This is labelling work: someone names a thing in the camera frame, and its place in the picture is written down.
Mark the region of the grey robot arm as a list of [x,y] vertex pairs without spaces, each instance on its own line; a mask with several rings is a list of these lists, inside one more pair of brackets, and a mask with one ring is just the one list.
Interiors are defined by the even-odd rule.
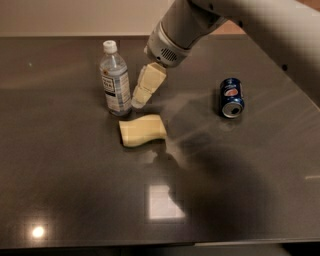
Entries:
[[162,67],[176,67],[228,20],[320,104],[320,12],[298,0],[175,0],[144,52]]

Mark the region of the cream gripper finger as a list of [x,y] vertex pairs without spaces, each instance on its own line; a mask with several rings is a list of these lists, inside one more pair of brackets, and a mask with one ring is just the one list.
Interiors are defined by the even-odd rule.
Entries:
[[132,106],[143,108],[153,93],[160,87],[167,76],[166,68],[153,62],[145,65],[138,77],[137,85],[133,92]]

